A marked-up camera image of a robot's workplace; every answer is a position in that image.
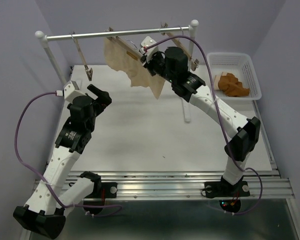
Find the white wall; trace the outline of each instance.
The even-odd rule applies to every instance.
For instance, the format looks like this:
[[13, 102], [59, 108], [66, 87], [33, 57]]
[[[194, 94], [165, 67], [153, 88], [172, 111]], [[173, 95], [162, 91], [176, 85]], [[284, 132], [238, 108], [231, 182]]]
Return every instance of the white wall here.
[[[36, 0], [54, 35], [115, 30], [187, 26], [199, 20], [197, 40], [209, 53], [253, 55], [285, 0]], [[162, 39], [161, 34], [152, 34]], [[139, 45], [145, 35], [131, 36]], [[105, 64], [103, 39], [80, 40], [88, 64]], [[58, 42], [71, 65], [81, 64], [72, 40]], [[201, 60], [198, 50], [195, 57]]]
[[[0, 0], [0, 240], [19, 239], [22, 228], [13, 212], [31, 195], [35, 179], [15, 156], [19, 116], [31, 98], [62, 87], [35, 38], [37, 30], [51, 32], [34, 0]], [[52, 44], [51, 48], [68, 75], [68, 63], [59, 46]], [[61, 106], [62, 99], [54, 96], [36, 101], [20, 128], [21, 157], [42, 171]]]
[[273, 154], [300, 208], [300, 0], [287, 0], [253, 56], [258, 106]]

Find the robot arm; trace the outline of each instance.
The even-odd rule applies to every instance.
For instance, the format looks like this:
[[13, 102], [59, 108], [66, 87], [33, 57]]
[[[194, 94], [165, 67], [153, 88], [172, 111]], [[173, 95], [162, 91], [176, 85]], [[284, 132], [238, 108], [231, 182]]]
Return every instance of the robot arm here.
[[[216, 123], [219, 123], [217, 109], [211, 91], [206, 83], [197, 75], [188, 71], [188, 58], [179, 47], [168, 47], [164, 54], [158, 46], [148, 51], [144, 47], [155, 44], [156, 41], [146, 37], [140, 49], [143, 56], [140, 61], [149, 73], [159, 75], [171, 83], [172, 90], [190, 104], [201, 109], [209, 115]], [[245, 168], [247, 158], [259, 140], [260, 121], [254, 117], [248, 119], [246, 116], [232, 109], [224, 101], [216, 97], [221, 119], [226, 134], [231, 138], [229, 147], [236, 164]], [[249, 192], [242, 192], [242, 186], [247, 185], [243, 180], [243, 172], [232, 160], [228, 147], [224, 147], [228, 160], [226, 169], [220, 182], [207, 182], [205, 184], [205, 195], [207, 198], [229, 197], [240, 192], [240, 196], [249, 196]]]
[[[17, 206], [14, 218], [27, 230], [55, 239], [62, 231], [66, 216], [73, 207], [64, 208], [57, 204], [47, 185], [50, 185], [56, 196], [60, 195], [66, 178], [83, 153], [95, 129], [96, 117], [112, 103], [109, 94], [92, 84], [87, 87], [98, 96], [92, 99], [81, 92], [77, 84], [69, 81], [58, 96], [64, 96], [69, 102], [67, 108], [70, 117], [62, 127], [52, 152], [52, 157], [44, 172], [47, 182], [40, 181], [32, 196], [24, 206]], [[78, 204], [83, 198], [101, 189], [101, 178], [92, 172], [84, 172], [76, 183], [59, 199], [65, 206]]]

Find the orange cloth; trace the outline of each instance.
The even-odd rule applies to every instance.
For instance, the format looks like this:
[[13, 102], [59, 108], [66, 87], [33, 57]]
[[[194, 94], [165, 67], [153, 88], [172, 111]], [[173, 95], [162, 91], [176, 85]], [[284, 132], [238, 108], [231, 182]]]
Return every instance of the orange cloth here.
[[215, 76], [214, 89], [223, 91], [229, 97], [245, 97], [250, 93], [249, 88], [244, 88], [242, 82], [235, 75], [228, 72]]

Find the black mount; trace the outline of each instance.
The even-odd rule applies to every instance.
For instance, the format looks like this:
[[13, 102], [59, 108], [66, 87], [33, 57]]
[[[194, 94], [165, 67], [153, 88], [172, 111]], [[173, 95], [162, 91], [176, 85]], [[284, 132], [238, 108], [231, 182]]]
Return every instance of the black mount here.
[[55, 141], [55, 147], [63, 146], [82, 154], [95, 130], [96, 117], [112, 103], [109, 93], [101, 91], [94, 85], [87, 87], [98, 98], [93, 99], [88, 95], [77, 96], [69, 103], [70, 117], [66, 120]]
[[151, 76], [158, 74], [169, 83], [172, 90], [179, 97], [189, 102], [192, 94], [197, 93], [197, 89], [206, 83], [197, 75], [188, 71], [188, 57], [184, 51], [177, 47], [168, 47], [165, 52], [155, 52], [147, 62], [147, 56], [142, 56], [140, 61]]
[[[238, 162], [243, 162], [247, 154], [255, 149], [256, 143], [259, 141], [260, 120], [253, 117], [247, 119], [247, 121], [247, 124], [243, 128], [239, 128], [238, 133], [229, 142], [233, 157]], [[224, 150], [230, 156], [227, 146], [224, 146]]]
[[207, 181], [204, 183], [204, 189], [205, 193], [202, 194], [208, 199], [233, 197], [237, 193], [240, 197], [250, 196], [248, 183], [243, 181], [243, 177], [235, 185], [231, 185], [223, 177], [220, 181]]

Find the gray floor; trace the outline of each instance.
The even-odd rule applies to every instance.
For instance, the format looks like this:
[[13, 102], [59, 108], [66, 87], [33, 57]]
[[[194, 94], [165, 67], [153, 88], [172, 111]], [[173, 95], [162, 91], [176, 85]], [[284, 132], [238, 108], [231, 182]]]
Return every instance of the gray floor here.
[[[242, 202], [248, 209], [254, 200]], [[230, 216], [207, 201], [125, 202], [118, 215], [85, 216], [75, 209], [57, 240], [297, 240], [284, 199], [262, 200], [252, 212]], [[217, 207], [218, 201], [211, 201]], [[31, 240], [47, 238], [32, 234]]]

